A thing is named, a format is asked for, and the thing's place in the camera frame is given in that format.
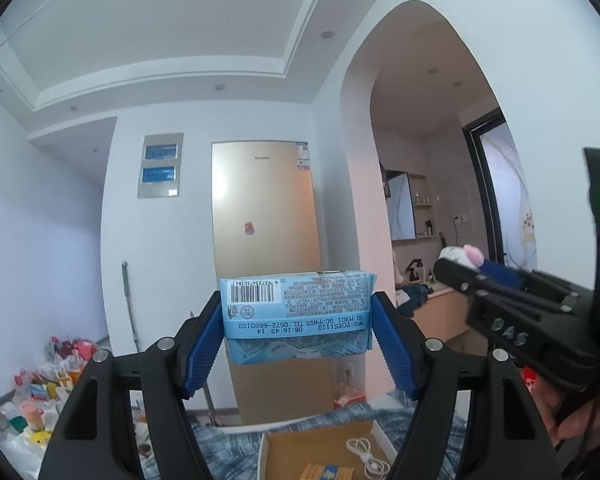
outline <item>dark clothing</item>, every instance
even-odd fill
[[[429,299],[430,289],[423,283],[403,285],[400,290],[409,296],[409,301],[398,306],[398,314],[404,317],[413,317],[413,311],[423,306]]]

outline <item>door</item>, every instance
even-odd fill
[[[308,147],[304,142],[223,142],[212,149],[216,277],[322,270]],[[333,360],[230,362],[243,424],[326,412]]]
[[[464,127],[487,225],[490,259],[533,270],[536,236],[525,174],[504,115],[498,108]]]

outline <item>faucet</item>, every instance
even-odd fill
[[[409,273],[409,281],[410,282],[416,282],[417,280],[420,279],[417,271],[413,268],[415,264],[415,267],[422,267],[422,258],[414,258],[413,260],[411,260],[411,263],[407,266],[406,269],[404,269],[404,272],[408,272]]]

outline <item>human hand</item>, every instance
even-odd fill
[[[549,434],[549,439],[554,447],[557,446],[561,440],[582,436],[584,434],[591,415],[593,400],[590,400],[584,406],[571,413],[570,416],[565,418],[564,421],[558,425],[554,419],[553,412],[562,402],[562,399],[564,398],[563,394],[548,382],[538,377],[536,387],[531,393],[531,396],[536,402],[536,407],[538,408],[540,417],[542,417],[542,422],[544,422],[544,426]],[[596,419],[593,421],[591,427],[588,448],[593,449],[599,445],[600,406],[596,413]]]

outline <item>blue gripper pad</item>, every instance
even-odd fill
[[[184,389],[190,396],[206,383],[223,338],[222,305],[218,302],[187,358]]]
[[[371,327],[396,388],[404,391],[410,399],[418,399],[419,387],[413,374],[413,358],[398,335],[394,322],[382,306],[380,294],[390,302],[384,292],[376,292],[371,297]],[[396,321],[401,322],[402,318],[392,304],[391,307],[394,310]]]

